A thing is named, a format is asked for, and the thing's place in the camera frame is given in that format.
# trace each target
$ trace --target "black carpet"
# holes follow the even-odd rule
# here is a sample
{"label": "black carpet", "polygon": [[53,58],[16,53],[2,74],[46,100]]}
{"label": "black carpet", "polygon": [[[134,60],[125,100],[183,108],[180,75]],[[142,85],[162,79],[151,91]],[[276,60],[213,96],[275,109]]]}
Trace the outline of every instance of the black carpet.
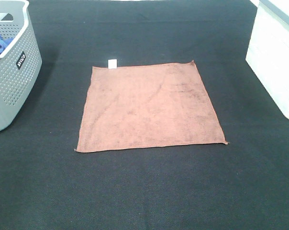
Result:
{"label": "black carpet", "polygon": [[[0,132],[0,230],[289,230],[289,120],[245,61],[249,0],[31,0],[29,12],[43,65]],[[195,60],[230,144],[74,152],[91,66],[113,58]]]}

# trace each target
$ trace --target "black label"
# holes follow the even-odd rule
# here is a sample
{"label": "black label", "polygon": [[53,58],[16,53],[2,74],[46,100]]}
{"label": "black label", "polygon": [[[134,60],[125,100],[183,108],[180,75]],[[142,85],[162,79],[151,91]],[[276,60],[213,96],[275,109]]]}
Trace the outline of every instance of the black label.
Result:
{"label": "black label", "polygon": [[16,62],[17,68],[20,69],[21,66],[23,65],[24,61],[25,61],[25,53],[24,51],[21,53],[20,57],[18,58],[18,61]]}

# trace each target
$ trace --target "gray basket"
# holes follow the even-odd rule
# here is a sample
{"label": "gray basket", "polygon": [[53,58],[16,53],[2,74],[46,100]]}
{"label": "gray basket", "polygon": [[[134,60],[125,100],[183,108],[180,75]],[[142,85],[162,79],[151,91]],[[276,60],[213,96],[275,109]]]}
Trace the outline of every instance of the gray basket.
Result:
{"label": "gray basket", "polygon": [[14,38],[0,54],[0,130],[17,115],[42,64],[28,5],[26,0],[0,0],[0,13],[13,16],[13,21],[0,21],[0,34]]}

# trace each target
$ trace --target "floor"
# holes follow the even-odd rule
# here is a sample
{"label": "floor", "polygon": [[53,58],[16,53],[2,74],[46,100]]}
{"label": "floor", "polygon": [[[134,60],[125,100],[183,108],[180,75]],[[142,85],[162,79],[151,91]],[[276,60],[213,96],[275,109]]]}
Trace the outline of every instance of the floor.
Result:
{"label": "floor", "polygon": [[[0,132],[0,230],[289,230],[289,120],[249,0],[30,0],[43,65]],[[91,67],[195,60],[229,145],[74,151]]]}

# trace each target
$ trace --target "white container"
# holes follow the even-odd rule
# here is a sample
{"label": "white container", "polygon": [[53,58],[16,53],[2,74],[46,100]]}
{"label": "white container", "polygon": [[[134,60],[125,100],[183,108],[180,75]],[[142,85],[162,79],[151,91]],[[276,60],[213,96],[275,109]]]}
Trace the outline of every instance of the white container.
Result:
{"label": "white container", "polygon": [[12,21],[0,21],[0,34],[14,38],[0,54],[0,130],[17,115],[42,64],[28,5],[26,0],[0,0],[0,13],[13,16]]}
{"label": "white container", "polygon": [[289,119],[289,17],[270,1],[259,3],[246,61]]}

